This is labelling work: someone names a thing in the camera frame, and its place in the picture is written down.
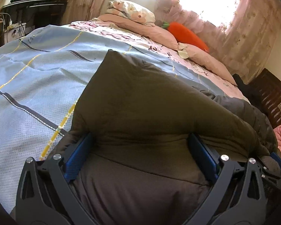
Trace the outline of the dark brown puffer jacket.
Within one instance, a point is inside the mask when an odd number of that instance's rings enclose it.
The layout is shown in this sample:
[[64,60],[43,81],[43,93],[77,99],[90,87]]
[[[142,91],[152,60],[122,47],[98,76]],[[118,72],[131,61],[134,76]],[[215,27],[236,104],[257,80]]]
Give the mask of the dark brown puffer jacket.
[[[90,133],[76,179],[61,165]],[[206,180],[187,138],[219,161]],[[71,129],[45,161],[26,161],[18,224],[263,224],[281,192],[260,192],[257,158],[277,153],[268,118],[245,100],[189,86],[142,59],[109,50],[80,96]]]

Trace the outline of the dark wooden headboard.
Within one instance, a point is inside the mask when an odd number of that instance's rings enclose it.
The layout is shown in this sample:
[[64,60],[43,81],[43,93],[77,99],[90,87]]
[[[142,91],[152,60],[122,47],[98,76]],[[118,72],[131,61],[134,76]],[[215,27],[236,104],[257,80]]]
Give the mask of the dark wooden headboard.
[[263,69],[249,86],[258,94],[272,127],[281,125],[281,81],[269,70]]

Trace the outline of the black garment by headboard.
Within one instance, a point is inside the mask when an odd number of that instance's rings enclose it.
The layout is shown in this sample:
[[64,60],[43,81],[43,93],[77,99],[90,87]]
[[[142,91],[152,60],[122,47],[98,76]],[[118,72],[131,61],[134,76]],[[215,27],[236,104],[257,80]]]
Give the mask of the black garment by headboard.
[[233,74],[232,77],[235,80],[238,89],[242,92],[243,95],[251,95],[254,93],[253,89],[249,85],[245,84],[238,74]]

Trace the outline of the blue and pink quilt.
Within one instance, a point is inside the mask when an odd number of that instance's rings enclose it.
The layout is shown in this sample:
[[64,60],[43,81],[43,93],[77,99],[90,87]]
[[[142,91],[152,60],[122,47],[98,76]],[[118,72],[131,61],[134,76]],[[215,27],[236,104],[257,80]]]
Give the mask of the blue and pink quilt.
[[74,107],[108,50],[142,58],[215,95],[230,82],[152,39],[98,22],[49,25],[0,47],[0,203],[11,212],[28,157],[46,158],[70,130]]

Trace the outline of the orange carrot plush toy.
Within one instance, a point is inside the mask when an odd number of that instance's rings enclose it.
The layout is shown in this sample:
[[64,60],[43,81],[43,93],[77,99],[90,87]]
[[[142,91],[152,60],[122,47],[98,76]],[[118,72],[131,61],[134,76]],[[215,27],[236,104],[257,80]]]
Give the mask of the orange carrot plush toy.
[[169,31],[179,43],[194,45],[209,53],[209,47],[193,31],[178,22],[164,22],[161,26]]

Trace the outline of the long pink pillow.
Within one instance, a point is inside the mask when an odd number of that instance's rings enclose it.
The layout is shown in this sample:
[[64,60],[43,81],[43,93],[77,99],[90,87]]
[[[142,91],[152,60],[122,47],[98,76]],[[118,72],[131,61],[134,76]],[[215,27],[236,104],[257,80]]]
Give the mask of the long pink pillow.
[[234,78],[222,62],[194,45],[177,42],[175,37],[163,28],[155,25],[142,25],[127,18],[113,14],[104,14],[99,16],[98,19],[104,22],[112,22],[122,29],[127,29],[134,33],[148,37],[152,41],[169,49],[182,51],[185,53],[185,58],[194,61],[196,64],[205,67],[207,70],[213,72],[222,79],[230,82],[233,85],[236,85]]

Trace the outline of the floral lace curtain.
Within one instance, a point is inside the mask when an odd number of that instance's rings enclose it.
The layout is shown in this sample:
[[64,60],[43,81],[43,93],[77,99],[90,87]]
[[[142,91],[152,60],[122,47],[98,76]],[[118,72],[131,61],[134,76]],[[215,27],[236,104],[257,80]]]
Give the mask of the floral lace curtain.
[[[67,0],[62,22],[90,20],[113,0]],[[157,21],[178,22],[196,33],[210,53],[245,82],[256,78],[281,31],[280,0],[129,0]]]

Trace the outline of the black desk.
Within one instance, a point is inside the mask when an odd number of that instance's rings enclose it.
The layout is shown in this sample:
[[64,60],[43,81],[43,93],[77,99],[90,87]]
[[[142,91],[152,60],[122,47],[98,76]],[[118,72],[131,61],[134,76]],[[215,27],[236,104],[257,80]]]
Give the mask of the black desk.
[[7,29],[10,22],[36,29],[47,25],[59,26],[66,6],[67,0],[25,0],[10,3],[0,9],[5,20],[2,31]]

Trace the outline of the floral white pillow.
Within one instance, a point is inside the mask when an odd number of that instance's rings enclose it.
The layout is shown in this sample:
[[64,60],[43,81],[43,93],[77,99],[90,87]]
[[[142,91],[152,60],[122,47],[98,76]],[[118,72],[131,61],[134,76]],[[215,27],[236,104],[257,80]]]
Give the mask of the floral white pillow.
[[155,23],[155,15],[153,12],[132,1],[110,1],[106,13],[127,18],[143,25]]

